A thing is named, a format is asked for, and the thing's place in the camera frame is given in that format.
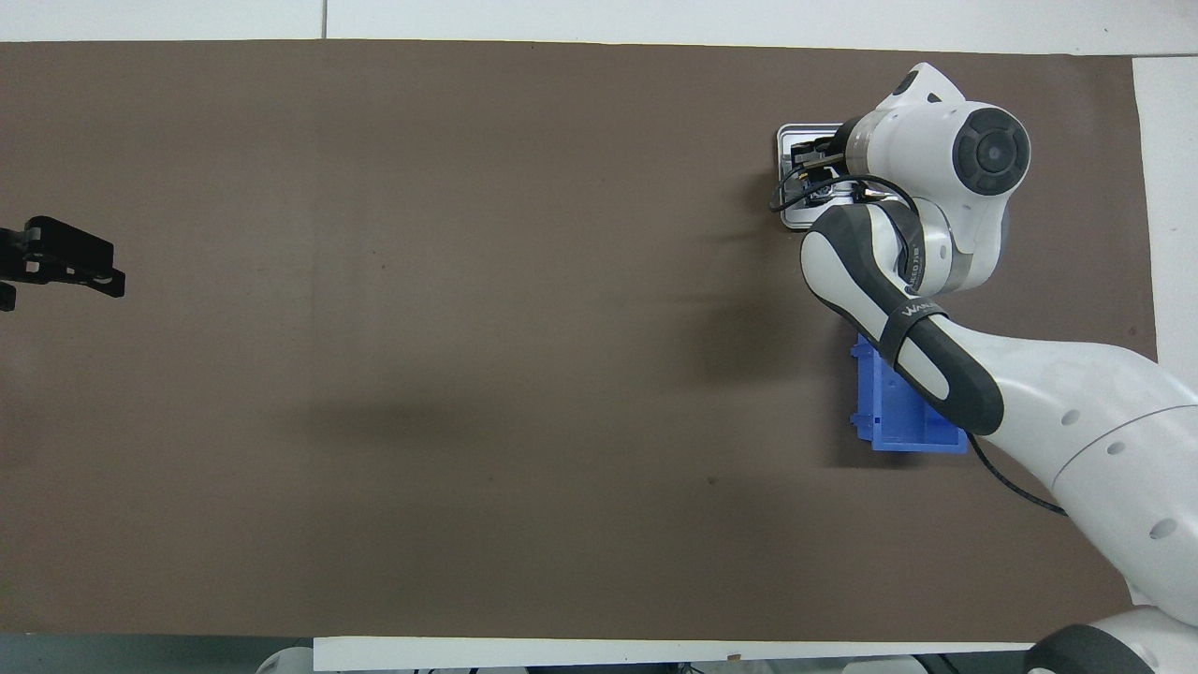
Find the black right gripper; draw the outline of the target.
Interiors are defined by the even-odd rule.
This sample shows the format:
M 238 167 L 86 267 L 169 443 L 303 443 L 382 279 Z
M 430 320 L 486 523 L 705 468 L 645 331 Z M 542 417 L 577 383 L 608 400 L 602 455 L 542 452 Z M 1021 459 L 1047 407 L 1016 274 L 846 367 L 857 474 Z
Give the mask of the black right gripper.
M 789 136 L 789 170 L 795 172 L 825 169 L 835 174 L 847 171 L 845 141 L 830 134 L 792 134 Z

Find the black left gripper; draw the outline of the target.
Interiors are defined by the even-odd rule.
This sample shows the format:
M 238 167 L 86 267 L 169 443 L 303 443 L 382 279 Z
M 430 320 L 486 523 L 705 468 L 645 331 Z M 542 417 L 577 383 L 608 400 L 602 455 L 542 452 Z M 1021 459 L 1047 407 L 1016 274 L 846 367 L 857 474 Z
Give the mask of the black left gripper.
M 16 308 L 17 290 L 10 283 L 86 286 L 123 298 L 125 273 L 114 259 L 114 243 L 49 215 L 35 215 L 24 230 L 1 227 L 0 311 Z

